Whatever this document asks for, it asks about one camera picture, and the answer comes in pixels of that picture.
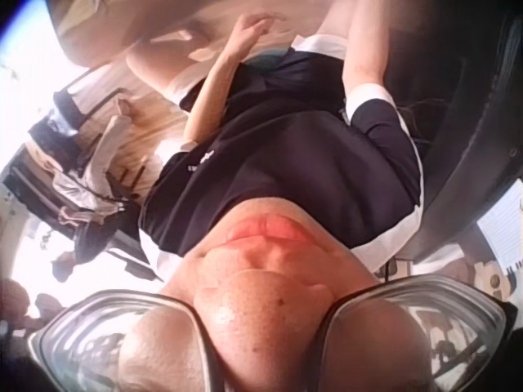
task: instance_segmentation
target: white cloth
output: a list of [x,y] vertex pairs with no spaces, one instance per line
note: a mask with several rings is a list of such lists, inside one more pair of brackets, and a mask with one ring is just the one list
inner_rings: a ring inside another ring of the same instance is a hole
[[110,163],[127,136],[131,124],[132,121],[127,116],[113,116],[91,161],[87,164],[83,177],[78,178],[74,173],[66,175],[58,171],[52,181],[56,192],[78,207],[93,210],[102,216],[118,212],[121,203],[103,199],[114,198],[105,173],[109,170]]
[[[291,47],[295,51],[308,51],[310,53],[318,53],[325,56],[335,57],[339,60],[345,60],[346,39],[326,34],[317,34],[308,38],[297,36]],[[164,95],[174,103],[179,104],[180,100],[189,92],[189,90],[207,76],[208,71],[212,68],[213,64],[214,60],[210,60],[205,62],[205,64],[198,63],[197,65],[192,65],[184,70],[172,80]],[[356,110],[363,103],[374,99],[385,100],[392,106],[396,107],[391,95],[383,86],[377,84],[363,84],[356,87],[346,98],[346,113],[349,122],[352,120],[352,116]],[[409,134],[405,121],[399,113],[398,118],[403,131]],[[191,148],[185,149],[185,151],[191,150],[196,146],[196,144],[192,142],[192,145],[190,146]],[[382,265],[387,263],[387,261],[389,261],[409,241],[409,239],[412,238],[421,225],[423,211],[423,171],[421,160],[419,159],[418,151],[414,144],[413,149],[416,153],[421,173],[420,205],[415,206],[410,215],[406,216],[393,228],[380,234],[373,241],[351,249],[352,253],[358,257],[358,259],[360,259],[360,261],[371,272],[379,270]],[[153,240],[143,231],[140,232],[140,238],[141,246],[154,271],[162,280],[168,281],[177,266],[180,264],[181,258],[177,255],[159,250]]]

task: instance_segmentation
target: mouth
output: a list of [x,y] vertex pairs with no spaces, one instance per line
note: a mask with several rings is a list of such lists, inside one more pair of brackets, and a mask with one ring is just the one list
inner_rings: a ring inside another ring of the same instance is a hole
[[295,220],[275,214],[250,216],[227,230],[220,245],[251,237],[286,239],[299,243],[317,243],[316,239]]

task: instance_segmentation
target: skin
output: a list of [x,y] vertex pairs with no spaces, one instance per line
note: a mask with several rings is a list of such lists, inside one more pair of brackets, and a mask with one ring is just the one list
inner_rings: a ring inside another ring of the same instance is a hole
[[[382,81],[388,52],[387,36],[384,37],[387,28],[365,27],[387,26],[387,2],[357,2],[354,15],[359,19],[348,28],[353,5],[349,1],[335,2],[318,32],[344,38],[356,36],[349,39],[347,56],[358,51],[360,56],[350,60],[347,57],[342,76],[347,94],[362,83]],[[272,14],[240,18],[194,104],[186,128],[189,139],[205,140],[216,130],[235,67],[260,35],[269,31],[274,18]],[[151,75],[154,72],[147,73],[148,78]],[[306,354],[329,308],[344,296],[377,283],[361,262],[306,211],[283,199],[259,198],[243,202],[224,215],[186,254],[161,293],[194,307],[231,388],[292,392],[302,390],[305,385]],[[346,390],[347,384],[351,385],[351,380],[358,377],[355,384],[361,388],[358,390],[384,390],[380,388],[388,381],[401,387],[413,379],[430,378],[424,335],[402,309],[387,303],[366,307],[352,315],[350,322],[337,323],[335,332],[340,336],[337,339],[344,336],[349,339],[340,345],[341,351],[333,351],[333,358],[341,358],[341,362],[334,361],[338,366],[353,363],[355,371],[327,368],[326,385],[331,385],[332,390]],[[177,382],[169,375],[180,374],[177,367],[181,365],[172,358],[170,346],[180,344],[175,343],[179,339],[176,324],[168,321],[168,317],[152,323],[150,317],[155,318],[146,315],[126,341],[142,341],[144,346],[138,352],[145,351],[144,358],[155,366],[139,371],[139,358],[143,356],[128,350],[120,359],[121,382],[127,381],[125,375],[129,374],[130,363],[135,370],[132,383],[141,388],[136,390],[175,389]],[[383,338],[387,337],[383,325],[395,333],[395,339]],[[196,338],[195,334],[190,336],[184,339]],[[417,336],[413,343],[409,343],[411,336]],[[374,369],[375,357],[382,360],[371,374],[369,369]],[[385,360],[392,357],[396,365]],[[188,358],[194,359],[192,352]],[[382,384],[374,377],[379,378],[379,373]],[[339,378],[338,374],[348,378]]]

